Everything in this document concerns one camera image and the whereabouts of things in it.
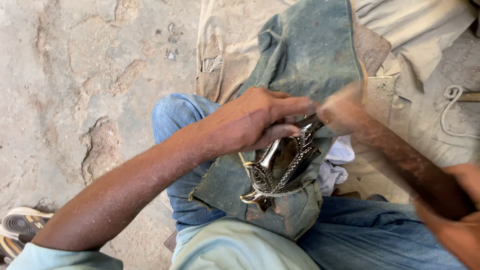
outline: shirt sleeve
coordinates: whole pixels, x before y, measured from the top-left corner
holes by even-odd
[[[122,270],[121,260],[99,251],[62,251],[28,243],[7,270]]]

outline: concrete floor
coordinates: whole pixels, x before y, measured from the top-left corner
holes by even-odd
[[[155,102],[195,92],[200,6],[0,1],[1,216],[18,206],[55,211],[154,144]],[[126,270],[168,269],[170,216],[156,199],[102,251]]]

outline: denim leg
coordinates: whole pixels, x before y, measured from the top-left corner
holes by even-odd
[[[315,225],[297,241],[321,269],[465,269],[411,205],[323,199]]]
[[[155,143],[161,143],[177,130],[200,121],[219,107],[218,103],[192,94],[171,94],[161,98],[152,112]],[[208,210],[197,202],[188,200],[190,192],[200,184],[213,162],[211,160],[200,164],[167,188],[167,195],[173,208],[172,218],[177,220],[177,231],[225,215],[225,212],[219,209]]]

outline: white string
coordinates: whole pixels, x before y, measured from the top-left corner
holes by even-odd
[[[480,139],[480,136],[478,135],[473,135],[473,134],[468,134],[468,133],[453,133],[450,130],[447,129],[445,125],[445,116],[447,114],[447,111],[452,107],[455,102],[460,98],[460,96],[463,93],[463,87],[459,85],[452,85],[448,86],[445,88],[444,91],[444,97],[446,99],[451,99],[450,103],[448,103],[447,107],[445,107],[444,111],[442,111],[442,116],[440,118],[440,125],[442,126],[442,130],[447,133],[448,135],[451,136],[456,136],[456,137],[469,137],[469,138],[474,138],[474,139]]]

